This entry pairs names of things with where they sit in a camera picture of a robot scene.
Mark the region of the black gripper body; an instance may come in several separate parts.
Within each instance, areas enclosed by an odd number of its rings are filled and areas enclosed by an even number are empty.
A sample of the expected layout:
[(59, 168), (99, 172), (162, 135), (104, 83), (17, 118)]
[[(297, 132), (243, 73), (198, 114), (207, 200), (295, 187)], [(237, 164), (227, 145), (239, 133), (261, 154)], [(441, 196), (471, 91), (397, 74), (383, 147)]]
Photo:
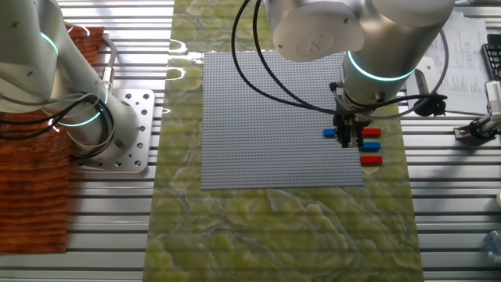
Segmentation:
[(358, 119), (355, 114), (346, 114), (344, 111), (333, 116), (333, 125), (337, 128), (350, 127), (364, 129), (368, 126), (366, 119)]

